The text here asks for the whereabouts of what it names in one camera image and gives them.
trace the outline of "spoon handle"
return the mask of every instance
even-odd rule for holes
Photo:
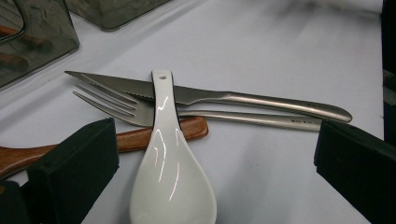
[[[202,117],[183,119],[180,126],[188,140],[207,136],[209,130],[206,120]],[[119,152],[130,152],[146,149],[149,144],[152,129],[144,128],[127,133],[118,133]],[[30,148],[0,147],[0,179],[13,175],[25,169],[40,159],[57,145]]]

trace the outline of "white ceramic spoon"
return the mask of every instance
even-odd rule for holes
[[[133,224],[211,224],[217,215],[209,180],[177,120],[172,73],[154,70],[155,122],[130,203]]]

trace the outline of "knife handle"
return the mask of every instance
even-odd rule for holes
[[[213,99],[211,101],[233,105],[265,107],[343,122],[350,122],[352,120],[352,116],[343,108],[308,101],[259,96],[233,91],[225,91],[219,99]]]
[[[202,117],[183,119],[180,121],[180,126],[188,141],[203,138],[209,133],[206,120]],[[117,143],[119,152],[146,149],[149,144],[151,132],[151,128],[144,128],[127,133],[118,133]],[[30,148],[0,147],[0,179],[25,169],[56,146]]]

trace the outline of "fork handle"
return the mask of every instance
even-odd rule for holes
[[[224,119],[236,122],[258,124],[263,126],[293,129],[308,132],[320,130],[321,119],[310,117],[281,116],[269,114],[251,114],[209,110],[179,110],[181,117],[201,116],[207,119]]]
[[[183,119],[181,130],[187,140],[203,138],[209,133],[206,120],[202,117]],[[117,134],[119,152],[130,152],[146,149],[151,137],[151,128],[144,128],[127,133]],[[0,179],[25,169],[38,161],[44,154],[57,145],[30,148],[0,147]]]

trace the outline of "steak knife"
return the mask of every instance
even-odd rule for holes
[[[119,91],[154,100],[154,89],[151,82],[73,71],[65,72],[78,79],[84,79],[83,76],[86,76],[93,80],[106,83],[109,87],[118,89]],[[247,105],[283,110],[321,119],[333,119],[343,122],[350,122],[352,120],[352,116],[343,108],[314,102],[253,95],[234,91],[205,91],[180,86],[174,86],[174,94],[176,102],[180,105],[192,105],[199,102]]]

